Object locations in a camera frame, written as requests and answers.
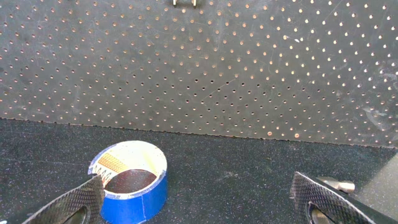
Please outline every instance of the gray surface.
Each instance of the gray surface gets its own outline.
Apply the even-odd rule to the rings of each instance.
[[[397,146],[396,1],[171,3],[1,1],[0,116]]]
[[[294,171],[352,180],[354,197],[398,219],[397,150],[0,120],[0,220],[87,178],[109,145],[141,140],[164,151],[165,207],[149,223],[295,223]]]

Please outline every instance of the perforated metal board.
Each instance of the perforated metal board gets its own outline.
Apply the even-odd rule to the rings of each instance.
[[[4,118],[397,146],[393,0],[0,5]]]

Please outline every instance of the blue painter's tape roll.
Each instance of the blue painter's tape roll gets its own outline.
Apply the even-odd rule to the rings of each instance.
[[[128,194],[105,190],[102,217],[113,224],[142,223],[154,217],[167,198],[167,161],[156,146],[142,141],[121,142],[100,152],[88,173],[101,174],[104,187],[126,170],[147,170],[156,175],[148,186]]]

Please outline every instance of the tape roll core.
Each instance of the tape roll core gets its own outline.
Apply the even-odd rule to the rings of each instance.
[[[101,174],[105,188],[102,217],[110,223],[142,223],[155,216],[167,197],[167,161],[143,141],[126,141],[100,152],[89,174]]]

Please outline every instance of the black table surface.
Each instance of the black table surface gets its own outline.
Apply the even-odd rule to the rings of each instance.
[[[398,219],[396,149],[0,119],[0,221],[77,187],[97,153],[129,140],[167,157],[168,199],[148,223],[295,223],[294,171],[351,180],[352,197]]]

